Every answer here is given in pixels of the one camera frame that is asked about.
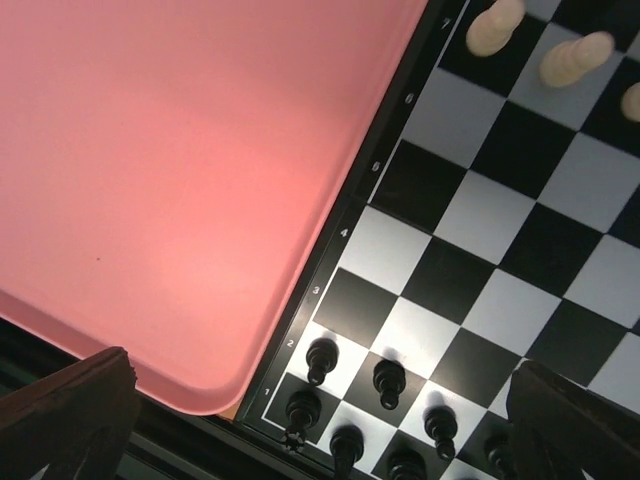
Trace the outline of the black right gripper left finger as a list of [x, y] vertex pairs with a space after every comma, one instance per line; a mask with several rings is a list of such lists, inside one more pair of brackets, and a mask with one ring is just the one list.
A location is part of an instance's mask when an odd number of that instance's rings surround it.
[[1, 399], [3, 479], [113, 479], [141, 402], [128, 353], [109, 347]]

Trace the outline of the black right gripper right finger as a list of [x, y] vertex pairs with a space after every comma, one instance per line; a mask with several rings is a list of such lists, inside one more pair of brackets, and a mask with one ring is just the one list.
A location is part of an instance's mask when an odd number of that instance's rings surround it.
[[639, 416], [540, 363], [514, 371], [506, 409], [520, 479], [639, 477]]

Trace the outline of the black pawn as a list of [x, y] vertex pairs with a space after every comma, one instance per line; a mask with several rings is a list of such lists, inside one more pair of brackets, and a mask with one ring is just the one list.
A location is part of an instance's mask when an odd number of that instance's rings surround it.
[[458, 423], [453, 410], [447, 406], [428, 410], [424, 420], [424, 430], [434, 441], [438, 457], [444, 461], [452, 461], [456, 455], [454, 438], [458, 432]]
[[335, 369], [338, 358], [338, 346], [333, 340], [329, 338], [314, 340], [306, 353], [308, 382], [313, 386], [321, 385], [327, 374]]
[[518, 478], [513, 454], [507, 436], [492, 436], [484, 444], [484, 452], [489, 464], [503, 480]]
[[406, 387], [404, 367], [392, 360], [381, 360], [374, 367], [373, 386], [379, 393], [381, 406], [386, 410], [394, 410]]

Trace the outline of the black bishop piece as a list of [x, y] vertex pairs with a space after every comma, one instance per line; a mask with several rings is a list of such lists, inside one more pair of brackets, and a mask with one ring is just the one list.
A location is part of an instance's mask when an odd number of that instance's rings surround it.
[[387, 478], [389, 480], [426, 480], [424, 459], [414, 450], [393, 452], [387, 462]]

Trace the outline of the black knight piece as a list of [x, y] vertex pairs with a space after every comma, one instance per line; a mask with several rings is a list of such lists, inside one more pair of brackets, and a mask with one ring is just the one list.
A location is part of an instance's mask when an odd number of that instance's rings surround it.
[[330, 453], [334, 460], [334, 478], [348, 480], [354, 465], [364, 453], [364, 439], [355, 425], [339, 427], [330, 440]]

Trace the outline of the black rook piece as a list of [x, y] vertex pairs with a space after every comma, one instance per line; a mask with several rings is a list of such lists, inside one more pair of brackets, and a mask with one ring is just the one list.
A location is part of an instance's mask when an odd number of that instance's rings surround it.
[[321, 410], [321, 401], [314, 391], [297, 391], [291, 395], [285, 408], [288, 425], [280, 439], [280, 445], [285, 452], [302, 452], [307, 431], [317, 424]]

